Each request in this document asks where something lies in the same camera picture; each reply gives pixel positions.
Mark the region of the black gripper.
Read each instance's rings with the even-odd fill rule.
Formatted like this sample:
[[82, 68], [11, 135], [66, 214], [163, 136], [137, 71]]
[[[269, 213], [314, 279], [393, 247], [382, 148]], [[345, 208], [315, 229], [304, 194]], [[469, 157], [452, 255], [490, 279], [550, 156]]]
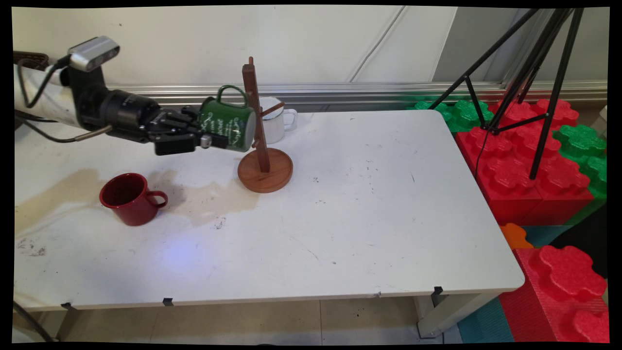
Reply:
[[197, 131], [205, 129], [200, 109], [164, 109], [154, 99], [107, 88], [101, 67], [84, 72], [67, 69], [67, 82], [79, 126], [87, 131], [111, 127], [107, 135], [135, 142], [153, 142], [158, 156], [191, 153], [195, 148], [221, 148], [228, 137]]

